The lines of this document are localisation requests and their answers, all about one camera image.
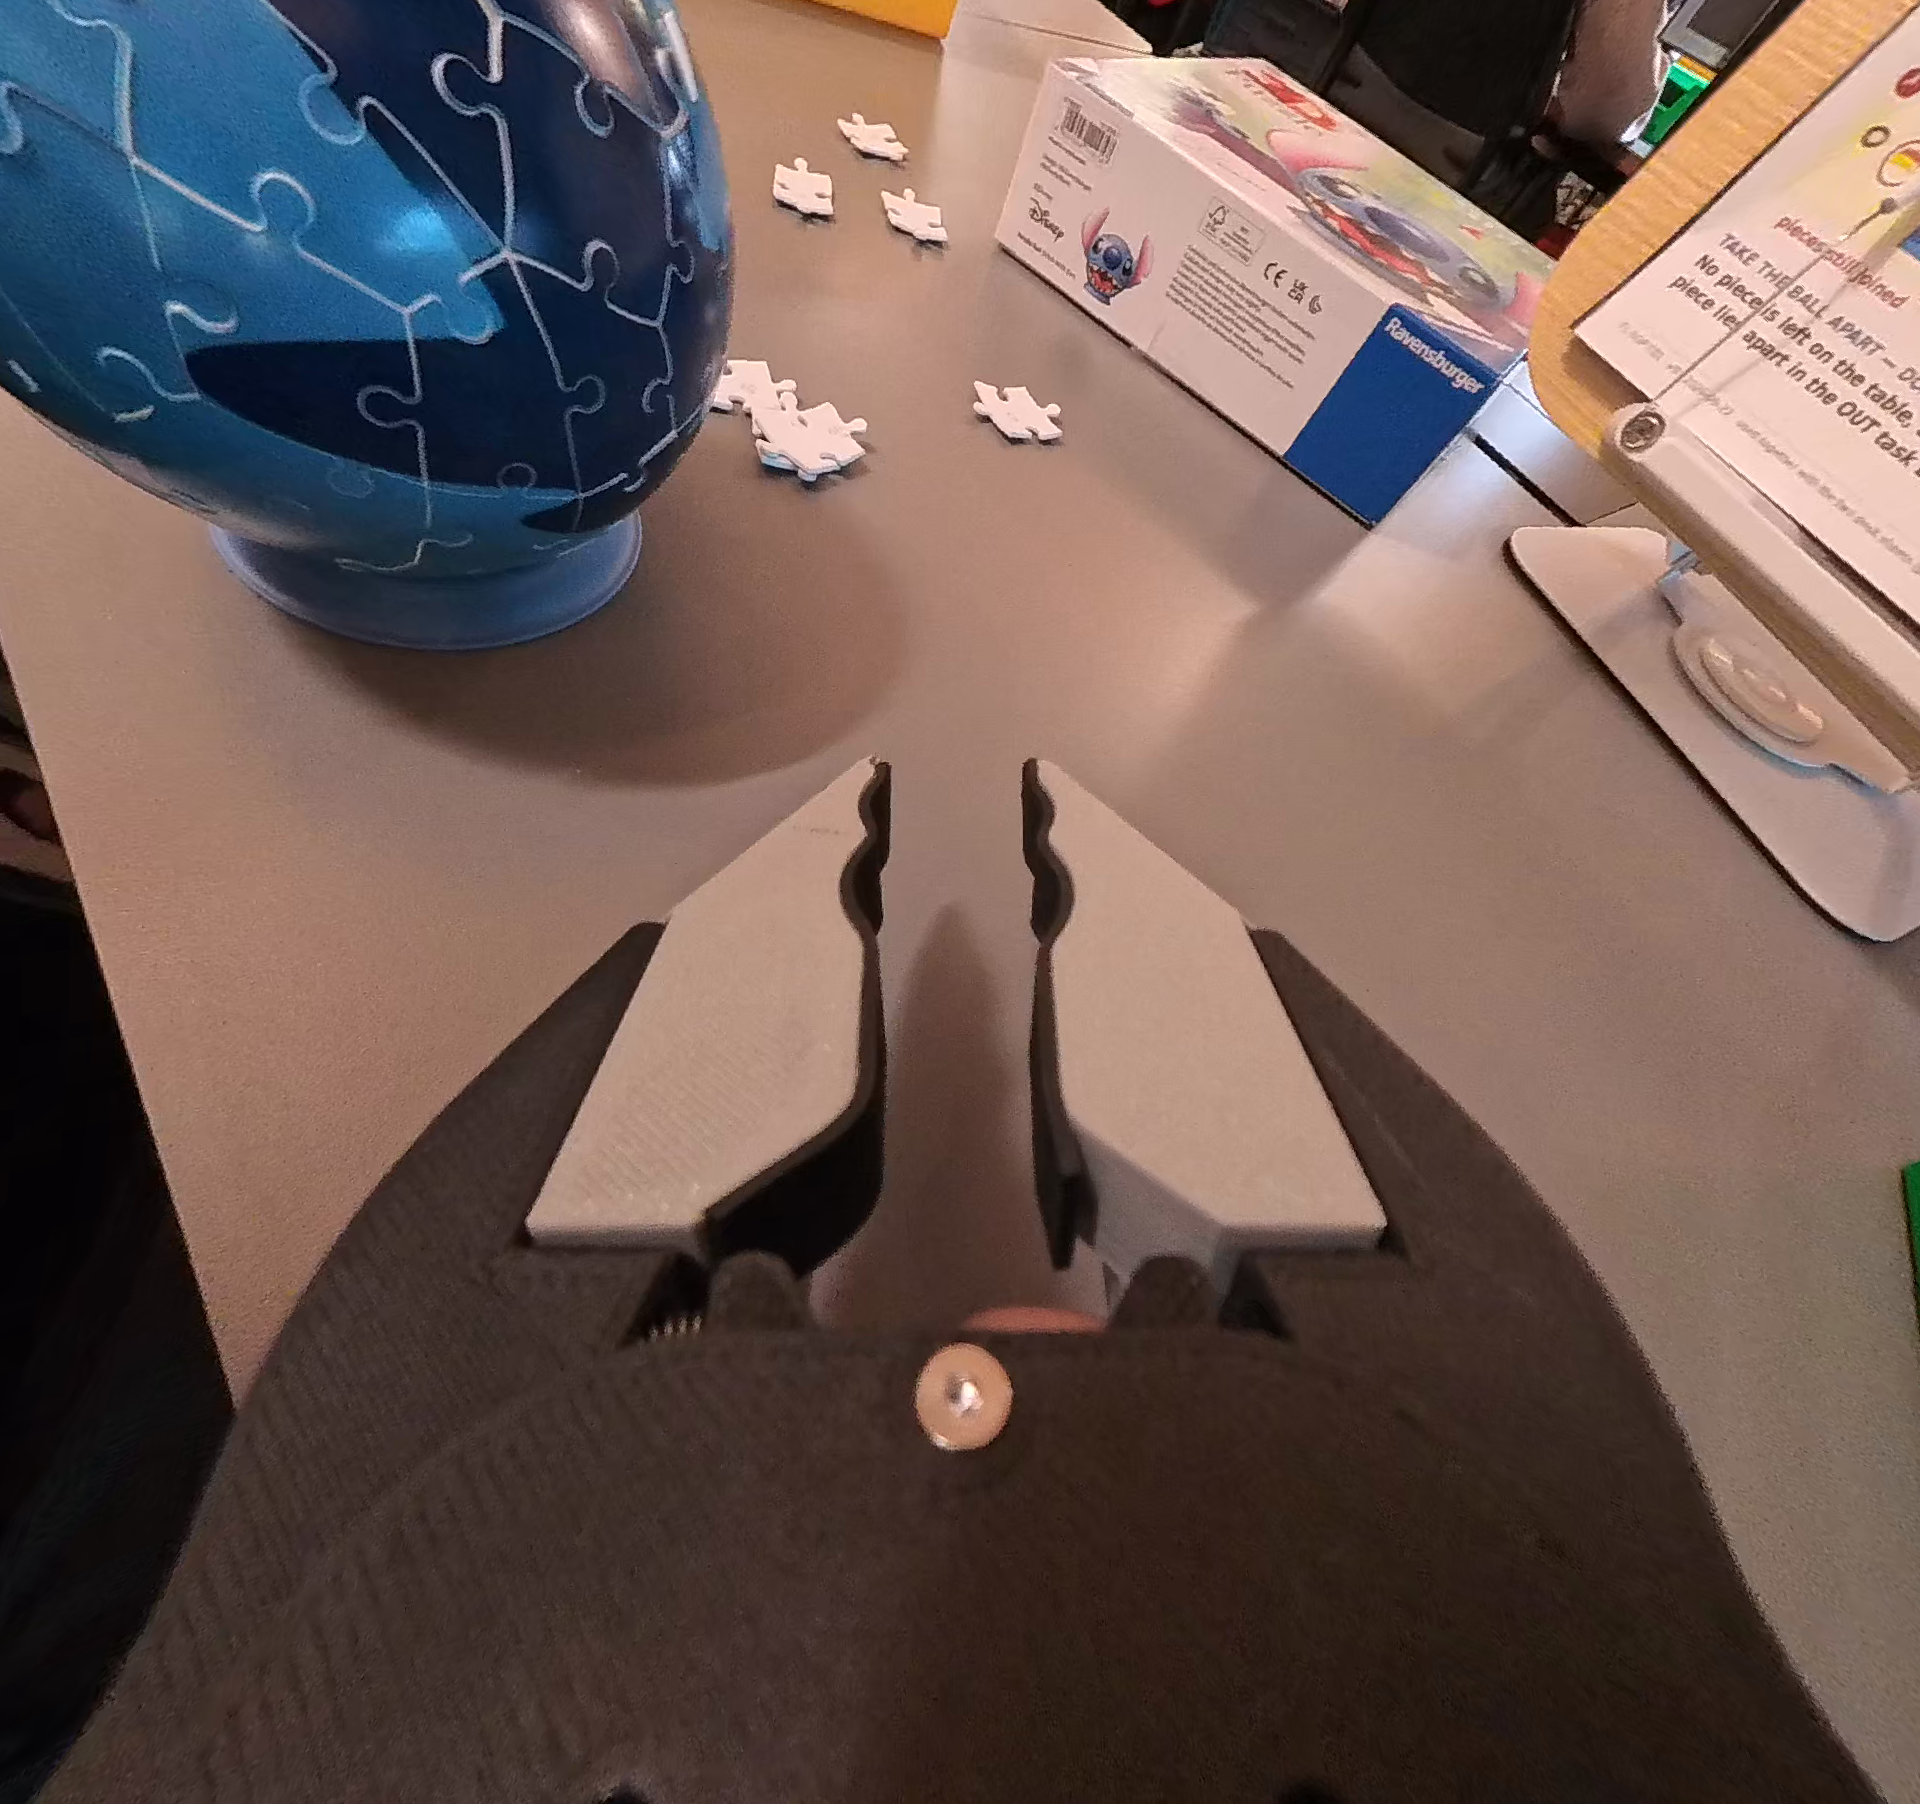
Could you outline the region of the cartoon puzzle box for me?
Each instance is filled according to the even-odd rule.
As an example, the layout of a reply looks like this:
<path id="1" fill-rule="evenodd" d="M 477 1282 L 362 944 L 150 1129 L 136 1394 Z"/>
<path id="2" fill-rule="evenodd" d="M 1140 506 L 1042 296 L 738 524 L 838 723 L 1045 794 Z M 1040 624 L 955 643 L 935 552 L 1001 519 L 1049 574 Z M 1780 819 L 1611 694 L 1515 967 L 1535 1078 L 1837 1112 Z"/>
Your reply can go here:
<path id="1" fill-rule="evenodd" d="M 1523 358 L 1553 271 L 1259 58 L 1052 60 L 996 243 L 1363 526 Z"/>

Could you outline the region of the printed instruction sheet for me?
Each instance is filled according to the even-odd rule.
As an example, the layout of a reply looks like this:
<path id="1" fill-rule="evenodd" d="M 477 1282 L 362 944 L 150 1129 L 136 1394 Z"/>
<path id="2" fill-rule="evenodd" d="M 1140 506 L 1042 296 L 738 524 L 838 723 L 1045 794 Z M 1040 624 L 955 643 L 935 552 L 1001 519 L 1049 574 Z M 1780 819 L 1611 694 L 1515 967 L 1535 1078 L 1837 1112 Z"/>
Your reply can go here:
<path id="1" fill-rule="evenodd" d="M 1918 15 L 1575 326 L 1580 344 L 1918 615 Z"/>

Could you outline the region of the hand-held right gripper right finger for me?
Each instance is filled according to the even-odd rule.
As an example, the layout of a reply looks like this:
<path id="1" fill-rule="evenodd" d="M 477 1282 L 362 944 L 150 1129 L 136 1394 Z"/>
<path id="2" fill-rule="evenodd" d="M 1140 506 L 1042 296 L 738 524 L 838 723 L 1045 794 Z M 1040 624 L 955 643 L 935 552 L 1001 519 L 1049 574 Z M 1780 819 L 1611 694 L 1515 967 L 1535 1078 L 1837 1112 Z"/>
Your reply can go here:
<path id="1" fill-rule="evenodd" d="M 1388 1217 L 1239 911 L 1052 761 L 1019 769 L 1045 1253 L 1113 1282 L 1182 1261 L 1363 1254 Z"/>

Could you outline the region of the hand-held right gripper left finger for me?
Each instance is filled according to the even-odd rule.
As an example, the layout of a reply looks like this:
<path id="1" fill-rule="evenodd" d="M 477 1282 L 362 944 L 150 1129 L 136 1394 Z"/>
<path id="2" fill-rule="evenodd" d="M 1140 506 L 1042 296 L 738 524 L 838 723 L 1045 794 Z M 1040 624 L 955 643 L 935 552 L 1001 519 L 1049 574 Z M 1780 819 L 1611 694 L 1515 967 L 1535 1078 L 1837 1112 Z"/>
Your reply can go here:
<path id="1" fill-rule="evenodd" d="M 892 769 L 862 759 L 657 929 L 525 1214 L 531 1247 L 800 1278 L 883 1179 L 878 935 Z"/>

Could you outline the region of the blue round ball stand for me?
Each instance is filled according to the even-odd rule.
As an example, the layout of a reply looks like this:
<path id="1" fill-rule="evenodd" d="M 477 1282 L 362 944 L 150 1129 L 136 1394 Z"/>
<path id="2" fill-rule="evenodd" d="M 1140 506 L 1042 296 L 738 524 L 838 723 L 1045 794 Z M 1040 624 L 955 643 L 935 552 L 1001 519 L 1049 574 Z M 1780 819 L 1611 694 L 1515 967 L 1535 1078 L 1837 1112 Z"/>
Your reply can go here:
<path id="1" fill-rule="evenodd" d="M 631 514 L 524 568 L 357 571 L 219 526 L 205 535 L 222 566 L 283 619 L 340 640 L 438 654 L 520 647 L 586 622 L 628 587 L 643 547 Z"/>

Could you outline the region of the blue cartoon puzzle ball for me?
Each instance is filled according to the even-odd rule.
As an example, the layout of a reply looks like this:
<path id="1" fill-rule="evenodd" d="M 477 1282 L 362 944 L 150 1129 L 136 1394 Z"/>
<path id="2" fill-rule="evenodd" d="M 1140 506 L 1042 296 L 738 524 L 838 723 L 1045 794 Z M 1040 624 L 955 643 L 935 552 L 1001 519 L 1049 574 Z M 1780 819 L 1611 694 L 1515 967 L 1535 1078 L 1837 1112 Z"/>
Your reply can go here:
<path id="1" fill-rule="evenodd" d="M 560 559 L 688 452 L 733 244 L 674 0 L 2 0 L 3 396 L 349 572 Z"/>

